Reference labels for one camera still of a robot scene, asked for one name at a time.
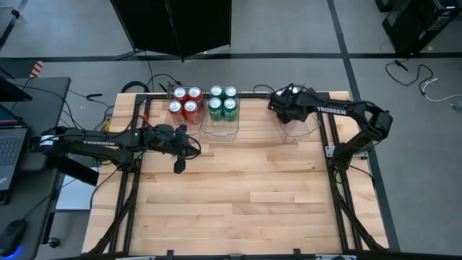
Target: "transparent container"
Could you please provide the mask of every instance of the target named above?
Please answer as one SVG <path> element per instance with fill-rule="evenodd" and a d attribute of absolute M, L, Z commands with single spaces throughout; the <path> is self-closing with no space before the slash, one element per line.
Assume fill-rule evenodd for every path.
<path fill-rule="evenodd" d="M 226 87 L 221 87 L 223 92 L 225 92 Z M 237 137 L 237 132 L 239 131 L 239 114 L 240 114 L 240 90 L 237 90 L 237 97 L 236 99 L 236 120 L 234 121 L 226 121 L 222 119 L 221 121 L 213 121 L 210 116 L 209 110 L 209 101 L 210 95 L 207 95 L 208 98 L 204 102 L 204 121 L 201 125 L 202 136 L 206 137 L 207 139 L 212 140 L 222 140 L 222 141 L 233 141 Z"/>
<path fill-rule="evenodd" d="M 192 88 L 192 87 L 184 87 L 184 86 L 174 86 L 174 88 L 172 88 L 172 91 L 175 91 L 175 89 L 179 88 L 179 87 L 182 87 L 186 90 L 186 93 L 188 93 L 188 91 Z M 200 89 L 201 92 L 202 92 L 202 96 L 204 96 L 204 91 L 202 89 Z M 169 104 L 170 102 L 176 100 L 175 98 L 172 98 L 169 99 Z M 205 115 L 205 109 L 202 109 L 201 112 L 199 112 L 199 123 L 197 124 L 192 124 L 190 122 L 188 122 L 183 114 L 183 120 L 181 121 L 181 123 L 179 123 L 178 121 L 176 121 L 172 114 L 170 113 L 170 110 L 167 108 L 167 116 L 165 117 L 165 123 L 166 124 L 169 124 L 171 125 L 174 129 L 177 129 L 181 124 L 184 124 L 188 127 L 188 130 L 187 130 L 187 135 L 193 137 L 194 139 L 197 139 L 197 140 L 200 140 L 201 138 L 201 125 L 202 125 L 202 122 L 204 120 L 204 115 Z"/>
<path fill-rule="evenodd" d="M 283 124 L 278 118 L 277 113 L 268 110 L 268 116 L 273 122 L 274 127 L 284 143 L 298 142 L 310 136 L 310 134 L 319 128 L 320 121 L 316 118 L 315 113 L 311 113 L 305 122 L 292 120 L 287 124 Z"/>

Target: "white cable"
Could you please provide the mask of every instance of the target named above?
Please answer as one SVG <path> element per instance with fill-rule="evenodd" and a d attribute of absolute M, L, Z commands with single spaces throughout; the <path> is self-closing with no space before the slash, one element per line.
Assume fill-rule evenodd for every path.
<path fill-rule="evenodd" d="M 422 88 L 422 92 L 424 93 L 425 98 L 427 98 L 428 100 L 430 100 L 430 101 L 432 101 L 432 102 L 441 102 L 441 101 L 449 100 L 449 99 L 451 99 L 451 98 L 462 97 L 462 94 L 459 94 L 459 95 L 452 95 L 452 96 L 449 96 L 449 97 L 444 97 L 444 98 L 439 99 L 439 100 L 433 100 L 433 99 L 429 98 L 429 97 L 427 96 L 427 93 L 425 92 L 425 89 L 426 89 L 429 85 L 431 85 L 433 82 L 436 82 L 436 81 L 438 81 L 438 78 L 434 78 L 434 79 L 432 79 L 432 80 L 430 80 L 430 81 L 427 81 L 427 82 L 425 82 L 425 85 L 424 85 L 424 87 Z"/>

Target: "computer mouse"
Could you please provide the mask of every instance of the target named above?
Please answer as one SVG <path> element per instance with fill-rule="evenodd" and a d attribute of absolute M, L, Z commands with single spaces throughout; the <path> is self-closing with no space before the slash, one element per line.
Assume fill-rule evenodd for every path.
<path fill-rule="evenodd" d="M 0 256 L 11 256 L 16 251 L 26 227 L 25 220 L 15 220 L 9 223 L 0 236 Z"/>

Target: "laptop keyboard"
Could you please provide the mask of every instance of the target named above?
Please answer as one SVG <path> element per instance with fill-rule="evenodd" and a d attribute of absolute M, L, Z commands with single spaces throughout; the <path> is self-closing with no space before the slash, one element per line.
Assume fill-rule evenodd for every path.
<path fill-rule="evenodd" d="M 0 137 L 0 165 L 11 165 L 21 149 L 22 137 Z"/>

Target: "can lid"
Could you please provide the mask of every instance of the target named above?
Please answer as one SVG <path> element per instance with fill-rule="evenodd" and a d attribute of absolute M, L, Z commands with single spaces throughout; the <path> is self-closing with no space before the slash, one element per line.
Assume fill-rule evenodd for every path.
<path fill-rule="evenodd" d="M 178 101 L 172 101 L 168 105 L 168 109 L 172 112 L 178 112 L 181 110 L 181 103 L 179 103 Z"/>
<path fill-rule="evenodd" d="M 230 97 L 234 97 L 237 94 L 237 90 L 235 87 L 227 87 L 225 89 L 225 94 Z"/>
<path fill-rule="evenodd" d="M 188 112 L 193 112 L 197 109 L 197 103 L 194 101 L 188 101 L 185 103 L 185 110 Z"/>
<path fill-rule="evenodd" d="M 233 109 L 235 107 L 236 107 L 236 100 L 233 100 L 232 98 L 228 98 L 225 100 L 225 108 Z"/>
<path fill-rule="evenodd" d="M 192 87 L 188 92 L 190 97 L 197 98 L 201 94 L 201 90 L 198 87 Z"/>
<path fill-rule="evenodd" d="M 176 96 L 177 98 L 182 98 L 186 95 L 186 90 L 182 87 L 176 88 L 173 91 L 173 95 Z"/>
<path fill-rule="evenodd" d="M 218 97 L 214 97 L 210 100 L 209 106 L 211 108 L 219 108 L 222 105 L 222 101 Z"/>
<path fill-rule="evenodd" d="M 213 86 L 210 88 L 210 94 L 212 95 L 220 95 L 223 93 L 223 89 L 220 86 Z"/>

